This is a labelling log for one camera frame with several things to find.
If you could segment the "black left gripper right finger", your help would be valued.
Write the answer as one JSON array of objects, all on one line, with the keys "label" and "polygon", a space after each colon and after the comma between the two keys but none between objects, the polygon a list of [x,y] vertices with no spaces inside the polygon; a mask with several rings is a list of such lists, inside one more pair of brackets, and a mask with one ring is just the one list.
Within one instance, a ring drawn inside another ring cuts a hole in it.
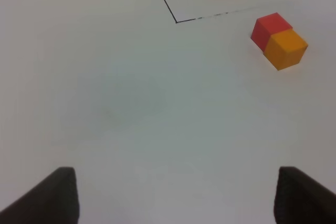
[{"label": "black left gripper right finger", "polygon": [[279,169],[276,223],[335,223],[335,193],[296,167]]}]

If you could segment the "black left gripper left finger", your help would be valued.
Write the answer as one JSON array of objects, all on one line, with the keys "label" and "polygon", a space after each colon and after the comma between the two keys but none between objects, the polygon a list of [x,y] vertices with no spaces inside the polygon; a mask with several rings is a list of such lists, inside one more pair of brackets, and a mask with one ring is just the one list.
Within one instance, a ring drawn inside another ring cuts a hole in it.
[{"label": "black left gripper left finger", "polygon": [[1,211],[1,223],[78,223],[75,169],[59,167]]}]

